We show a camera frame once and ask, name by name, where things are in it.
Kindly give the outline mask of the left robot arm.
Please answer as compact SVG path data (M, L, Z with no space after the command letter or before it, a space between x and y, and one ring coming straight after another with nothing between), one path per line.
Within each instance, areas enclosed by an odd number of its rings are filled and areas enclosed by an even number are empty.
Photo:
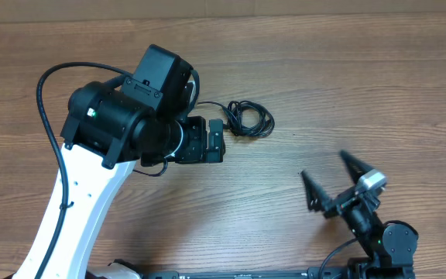
M124 260L89 268L108 209L136 164L220 163L223 123L192 115L198 73L180 56L147 48L135 72L78 88L54 143L59 171L36 238L17 278L140 278Z

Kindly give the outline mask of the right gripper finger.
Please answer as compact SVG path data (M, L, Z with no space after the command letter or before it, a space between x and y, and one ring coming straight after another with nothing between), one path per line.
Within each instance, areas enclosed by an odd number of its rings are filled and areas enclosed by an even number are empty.
M330 196L305 170L302 170L300 175L304 183L308 210L325 212L331 204Z
M354 157L346 150L341 150L339 155L344 162L346 170L353 182L358 182L361 176L374 169L373 166Z

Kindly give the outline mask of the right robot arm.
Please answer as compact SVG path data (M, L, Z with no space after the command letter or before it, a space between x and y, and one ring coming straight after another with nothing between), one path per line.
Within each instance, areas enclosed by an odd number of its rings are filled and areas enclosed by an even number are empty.
M319 267L310 267L309 278L415 278L413 255L419 234L400 220L382 222L376 210L379 196L386 190L387 177L380 170L354 157L339 152L353 185L336 198L305 171L300 172L311 212L321 212L326 219L342 218L354 238L330 252ZM365 257L351 258L344 267L329 267L331 258L347 246L358 243Z

